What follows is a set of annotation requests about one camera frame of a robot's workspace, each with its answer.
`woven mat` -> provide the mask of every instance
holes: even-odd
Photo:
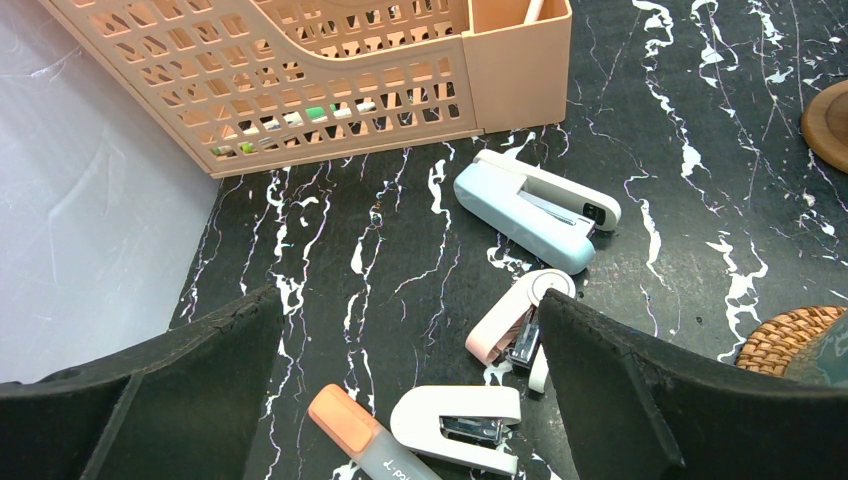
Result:
[[[742,346],[736,366],[782,377],[798,351],[830,328],[845,307],[804,307],[763,322]]]

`light blue and white stapler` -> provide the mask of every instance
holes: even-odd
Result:
[[[595,256],[594,229],[613,230],[621,218],[609,195],[491,150],[474,157],[453,189],[471,213],[569,275]]]

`peach storage basket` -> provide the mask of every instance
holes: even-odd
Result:
[[[40,0],[213,177],[555,123],[546,0]]]

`white stapler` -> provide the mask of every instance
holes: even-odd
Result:
[[[593,229],[613,230],[621,218],[614,198],[491,150],[480,151],[453,188],[463,207],[569,275],[595,256]]]
[[[574,280],[559,270],[528,272],[498,300],[465,340],[465,348],[486,365],[505,353],[513,364],[529,368],[528,386],[539,393],[545,393],[548,362],[539,345],[536,307],[549,288],[572,298],[576,293]]]
[[[410,450],[501,475],[515,475],[518,457],[453,438],[501,442],[505,425],[521,421],[518,390],[487,386],[423,386],[392,410],[395,438]]]

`marble surface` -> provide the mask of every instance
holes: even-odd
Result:
[[[469,330],[541,262],[452,189],[488,147],[616,198],[578,297],[717,361],[782,311],[848,303],[848,176],[799,134],[803,105],[848,68],[836,0],[575,1],[567,119],[223,182],[172,327],[267,282],[289,323],[246,478],[358,479],[309,420],[343,385],[384,424],[416,385],[505,384],[524,421],[516,478],[576,478],[555,392],[485,368]],[[445,479],[503,478],[426,460]]]

